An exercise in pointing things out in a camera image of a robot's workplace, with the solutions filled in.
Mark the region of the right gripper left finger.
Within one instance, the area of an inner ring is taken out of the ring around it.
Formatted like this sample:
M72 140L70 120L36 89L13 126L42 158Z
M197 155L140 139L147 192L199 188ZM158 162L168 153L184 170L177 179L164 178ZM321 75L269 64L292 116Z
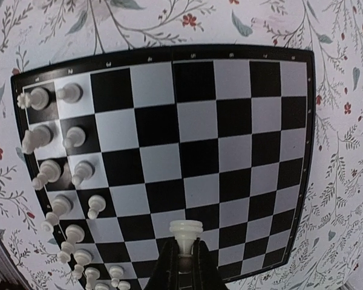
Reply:
M178 289L179 247L174 238L168 239L159 255L145 290Z

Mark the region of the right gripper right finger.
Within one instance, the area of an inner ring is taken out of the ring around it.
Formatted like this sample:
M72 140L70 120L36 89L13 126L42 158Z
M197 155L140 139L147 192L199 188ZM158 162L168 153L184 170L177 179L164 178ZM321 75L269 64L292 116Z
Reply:
M200 239L197 239L192 246L192 288L227 290L205 241Z

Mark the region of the white chess pawn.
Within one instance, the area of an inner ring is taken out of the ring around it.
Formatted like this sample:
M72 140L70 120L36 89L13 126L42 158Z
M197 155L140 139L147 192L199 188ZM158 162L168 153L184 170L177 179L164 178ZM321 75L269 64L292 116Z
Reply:
M119 290L130 290L131 284L128 281L121 280L118 284L118 289Z
M56 91L56 98L65 103L76 103L82 97L82 88L77 83L68 83Z
M112 287L117 288L124 274L123 268L120 266L112 266L109 270L109 274Z
M192 270L193 244L203 232L203 224L194 220L176 220L170 222L169 230L179 247L178 273L189 273Z
M64 148L72 149L83 145L85 140L86 140L85 131L78 126L73 126L69 128L66 137L63 139L62 144Z
M92 195L88 200L88 218L94 220L106 208L106 200L100 195Z
M81 161L74 168L71 182L75 187L78 187L85 180L89 180L93 175L94 166L88 161Z

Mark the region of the white chess knight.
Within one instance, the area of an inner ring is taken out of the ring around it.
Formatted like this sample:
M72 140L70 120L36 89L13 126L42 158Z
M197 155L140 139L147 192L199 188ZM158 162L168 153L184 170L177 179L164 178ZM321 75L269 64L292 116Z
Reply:
M97 279L100 277L100 271L93 267L88 267L85 270L85 276L86 276L86 290L94 290L94 287L96 285Z
M46 125L26 130L22 140L22 152L27 155L32 154L36 149L48 145L52 139L53 133Z

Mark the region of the white chess bishop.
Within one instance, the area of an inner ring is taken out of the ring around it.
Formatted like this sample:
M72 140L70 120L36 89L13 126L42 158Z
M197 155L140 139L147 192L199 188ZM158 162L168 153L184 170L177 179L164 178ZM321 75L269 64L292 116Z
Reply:
M82 274L85 270L85 266L89 265L92 262L93 256L87 250L82 250L82 249L76 250L73 256L76 261L73 270L73 277L79 280L82 277Z
M57 254L60 263L68 263L71 260L71 255L74 253L75 245L83 241L85 232L82 227L71 224L65 230L67 236L66 241L61 243L61 249Z

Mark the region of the white chess king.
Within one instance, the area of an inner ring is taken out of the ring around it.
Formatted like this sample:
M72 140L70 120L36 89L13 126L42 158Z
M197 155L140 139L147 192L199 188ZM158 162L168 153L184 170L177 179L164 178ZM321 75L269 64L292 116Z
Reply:
M45 220L41 223L41 228L49 233L54 231L54 227L59 224L60 217L68 214L73 208L72 202L64 195L57 195L51 202L52 211L48 212Z

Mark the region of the white chess rook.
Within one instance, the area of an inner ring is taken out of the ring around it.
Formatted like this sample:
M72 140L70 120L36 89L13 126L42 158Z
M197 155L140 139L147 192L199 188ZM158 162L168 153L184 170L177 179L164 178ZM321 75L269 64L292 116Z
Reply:
M21 109L32 108L41 111L48 106L49 102L49 93L44 88L35 88L31 92L22 92L17 96L17 106Z

